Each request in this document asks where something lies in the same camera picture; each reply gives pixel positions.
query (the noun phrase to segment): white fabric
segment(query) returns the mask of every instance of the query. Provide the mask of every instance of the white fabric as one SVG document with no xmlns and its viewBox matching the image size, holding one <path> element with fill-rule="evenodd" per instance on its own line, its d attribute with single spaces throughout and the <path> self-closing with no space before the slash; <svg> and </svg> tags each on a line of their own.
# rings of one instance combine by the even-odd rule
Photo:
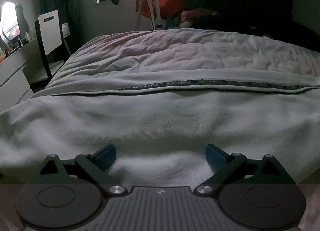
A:
<svg viewBox="0 0 320 231">
<path fill-rule="evenodd" d="M 0 113 L 0 171 L 25 179 L 48 154 L 70 159 L 113 143 L 115 182 L 193 188 L 212 175 L 204 151 L 213 143 L 252 159 L 274 154 L 301 181 L 320 168 L 319 58 L 269 38 L 208 30 L 95 38 L 45 90 Z M 114 90 L 191 79 L 305 87 Z"/>
</svg>

